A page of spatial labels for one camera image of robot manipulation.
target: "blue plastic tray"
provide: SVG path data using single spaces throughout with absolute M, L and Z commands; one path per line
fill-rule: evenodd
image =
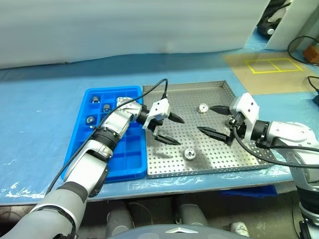
M 277 191 L 274 185 L 258 186 L 252 188 L 237 188 L 219 191 L 221 195 L 239 195 L 254 198 L 276 197 Z
M 141 93 L 139 86 L 88 89 L 83 97 L 64 164 L 93 131 L 90 125 L 98 125 L 100 120 L 107 114 L 102 111 L 104 104 L 109 104 L 114 109 L 117 97 L 134 98 L 141 95 Z M 92 103 L 93 96 L 99 97 L 100 103 Z M 89 116 L 95 118 L 95 121 L 91 124 L 86 123 L 86 119 Z M 116 146 L 108 167 L 110 171 L 106 182 L 139 179 L 146 175 L 145 131 L 140 124 L 130 124 L 125 135 Z

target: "gray robot arm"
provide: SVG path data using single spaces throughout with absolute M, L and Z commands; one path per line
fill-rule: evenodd
M 288 163 L 301 167 L 290 167 L 300 196 L 300 209 L 304 221 L 300 222 L 302 239 L 319 238 L 319 142 L 308 126 L 296 122 L 267 122 L 258 120 L 259 106 L 249 93 L 236 98 L 230 107 L 213 106 L 211 110 L 232 115 L 229 121 L 230 135 L 213 128 L 198 127 L 205 135 L 231 146 L 236 134 L 257 147 L 272 148 Z M 316 151 L 301 150 L 311 147 Z
M 180 145 L 175 139 L 163 136 L 158 131 L 165 118 L 184 123 L 170 111 L 166 97 L 155 102 L 150 111 L 146 106 L 132 102 L 131 98 L 118 98 L 117 106 L 119 108 L 94 131 L 75 156 L 67 169 L 65 183 L 49 192 L 11 231 L 1 237 L 2 239 L 76 238 L 87 199 L 100 192 L 108 174 L 108 161 L 130 122 L 138 122 L 144 129 L 151 130 L 155 140 Z

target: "perforated metal tray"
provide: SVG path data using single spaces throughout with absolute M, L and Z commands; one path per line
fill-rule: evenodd
M 144 86 L 147 91 L 151 86 Z M 161 98 L 163 87 L 144 97 L 144 104 L 151 106 Z M 152 133 L 147 131 L 148 176 L 151 178 L 183 176 L 206 173 L 233 172 L 241 170 L 261 169 L 272 166 L 248 154 L 236 141 L 231 147 L 202 134 L 197 126 L 208 126 L 219 132 L 229 134 L 226 126 L 229 117 L 213 111 L 200 114 L 198 106 L 206 103 L 208 106 L 231 104 L 235 98 L 225 81 L 203 82 L 191 84 L 170 84 L 168 100 L 172 111 L 181 116 L 185 124 L 165 120 L 160 132 L 178 140 L 180 146 L 171 146 L 154 140 Z M 261 150 L 253 145 L 249 147 L 264 157 L 276 160 L 269 150 Z M 184 150 L 193 148 L 196 158 L 187 161 Z

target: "white sneaker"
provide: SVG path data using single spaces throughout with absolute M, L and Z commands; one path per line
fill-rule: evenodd
M 230 231 L 232 233 L 237 233 L 239 235 L 249 237 L 247 227 L 243 222 L 232 223 Z

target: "blue tablecloth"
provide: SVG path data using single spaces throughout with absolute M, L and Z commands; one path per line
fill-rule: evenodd
M 252 38 L 247 48 L 260 51 Z M 88 88 L 226 80 L 236 95 L 246 92 L 222 58 L 225 53 L 116 56 L 64 65 L 0 70 L 0 204 L 37 203 L 63 164 L 84 92 Z M 314 93 L 254 96 L 261 120 L 298 121 L 319 135 Z M 230 189 L 290 181 L 287 167 L 140 179 L 103 186 L 93 200 Z

